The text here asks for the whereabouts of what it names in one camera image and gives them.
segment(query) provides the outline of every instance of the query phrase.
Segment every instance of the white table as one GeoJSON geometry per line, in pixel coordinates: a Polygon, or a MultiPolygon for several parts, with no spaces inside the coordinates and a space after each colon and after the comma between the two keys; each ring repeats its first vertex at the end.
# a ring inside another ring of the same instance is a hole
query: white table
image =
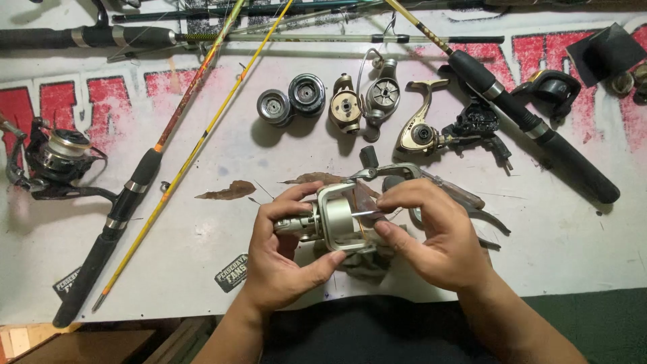
{"type": "MultiPolygon", "coordinates": [[[[0,14],[0,28],[70,28],[94,23],[94,13],[89,15],[76,1],[64,0],[39,14],[38,9],[44,6],[26,0],[7,3],[3,5],[6,11],[0,14]],[[28,17],[33,20],[16,23],[28,17]]],[[[142,11],[168,7],[163,1],[148,1],[142,11]]],[[[636,32],[637,39],[647,45],[644,12],[436,10],[416,15],[441,36],[505,35],[506,41],[500,47],[470,46],[468,51],[488,59],[488,67],[509,90],[538,67],[573,72],[564,47],[584,33],[614,21],[636,32]]],[[[291,32],[339,34],[344,29],[346,34],[372,34],[382,32],[388,19],[390,12],[348,25],[333,23],[291,32]]],[[[155,25],[178,30],[176,21],[155,25]]],[[[395,27],[398,33],[419,33],[400,16],[395,27]]],[[[227,188],[236,179],[257,181],[276,196],[287,188],[277,182],[303,173],[345,176],[361,168],[358,152],[367,143],[340,135],[327,120],[327,113],[319,120],[296,119],[286,130],[275,130],[259,119],[256,99],[266,89],[286,91],[297,74],[314,73],[327,86],[329,102],[340,73],[349,73],[356,80],[361,56],[372,45],[266,46],[104,305],[96,314],[90,314],[101,289],[159,201],[160,182],[173,178],[235,83],[241,72],[238,63],[246,64],[257,46],[232,43],[221,50],[215,71],[179,125],[156,180],[133,216],[141,220],[129,223],[79,320],[224,313],[241,286],[224,293],[214,276],[246,253],[258,206],[246,198],[215,201],[194,197],[227,188]]],[[[435,70],[446,59],[433,45],[389,44],[379,49],[387,57],[398,59],[397,78],[403,88],[410,80],[439,78],[435,70]]],[[[191,54],[172,58],[161,54],[159,59],[106,64],[105,57],[116,51],[69,49],[0,54],[0,111],[28,123],[31,103],[33,115],[52,119],[56,109],[59,125],[71,125],[73,121],[80,131],[90,130],[88,134],[110,160],[103,171],[101,163],[96,163],[84,180],[96,178],[94,186],[115,192],[121,190],[143,153],[155,144],[177,105],[181,97],[178,90],[184,91],[184,86],[177,87],[177,80],[188,81],[181,70],[199,65],[191,54]],[[28,92],[28,98],[21,98],[21,92],[28,92]],[[109,127],[102,129],[106,120],[109,127]]],[[[369,65],[364,69],[362,92],[376,77],[371,70],[369,65]]],[[[390,162],[398,132],[421,102],[420,94],[403,92],[398,110],[382,126],[382,137],[374,144],[382,164],[390,162]]],[[[440,129],[453,122],[462,108],[461,101],[449,91],[436,91],[426,120],[440,129]]],[[[412,160],[481,196],[487,202],[485,209],[512,230],[509,237],[504,237],[493,226],[474,221],[479,235],[503,246],[500,252],[490,254],[492,263],[520,295],[645,287],[646,111],[634,105],[631,97],[618,101],[603,87],[592,87],[582,90],[573,112],[558,129],[622,192],[612,210],[603,210],[605,214],[601,216],[596,214],[601,208],[538,166],[539,149],[509,120],[502,122],[499,136],[512,152],[511,176],[496,166],[490,152],[480,147],[465,150],[463,158],[447,150],[412,160]]],[[[6,155],[0,153],[3,169],[5,163],[6,155]]],[[[371,186],[378,190],[380,181],[371,186]]],[[[26,192],[9,187],[4,174],[0,177],[0,191],[0,324],[51,321],[60,305],[52,285],[83,262],[105,222],[109,204],[101,198],[34,201],[26,192]]],[[[260,188],[251,196],[260,203],[270,201],[260,188]]],[[[406,223],[413,235],[424,236],[406,213],[398,215],[394,222],[406,223]]],[[[313,259],[310,244],[303,244],[297,253],[299,263],[313,259]]],[[[307,294],[294,307],[364,294],[398,295],[416,302],[455,299],[453,293],[424,283],[403,260],[396,258],[380,286],[336,272],[334,279],[307,294]]]]}

